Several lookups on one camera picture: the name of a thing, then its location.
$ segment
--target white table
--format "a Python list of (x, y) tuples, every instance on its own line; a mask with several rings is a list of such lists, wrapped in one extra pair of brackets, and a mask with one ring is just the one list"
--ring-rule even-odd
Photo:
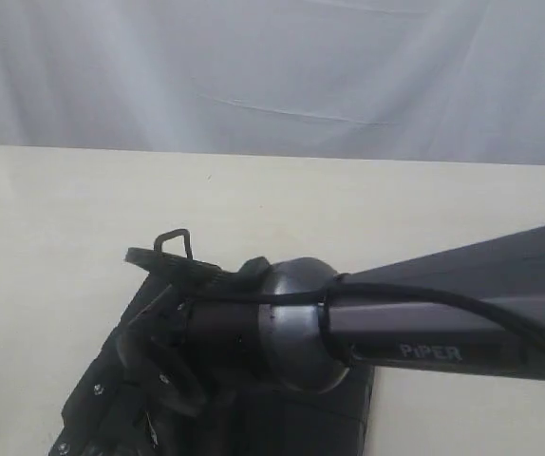
[[(352, 272), (541, 224), (545, 167), (0, 147), (0, 456), (46, 454), (158, 233)], [(380, 370), (373, 406), (376, 456), (545, 454), (545, 383)]]

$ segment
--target white backdrop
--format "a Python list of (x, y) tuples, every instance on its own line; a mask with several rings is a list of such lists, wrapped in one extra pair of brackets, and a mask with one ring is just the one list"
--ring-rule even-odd
[(545, 1), (0, 0), (0, 143), (545, 163)]

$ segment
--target robotic arm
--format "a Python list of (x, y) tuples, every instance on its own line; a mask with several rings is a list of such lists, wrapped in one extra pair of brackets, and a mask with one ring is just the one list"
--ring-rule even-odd
[[(162, 251), (177, 235), (187, 257)], [(50, 456), (247, 454), (246, 394), (323, 393), (360, 364), (545, 380), (545, 227), (353, 275), (263, 257), (228, 273), (184, 230), (126, 260), (149, 276)]]

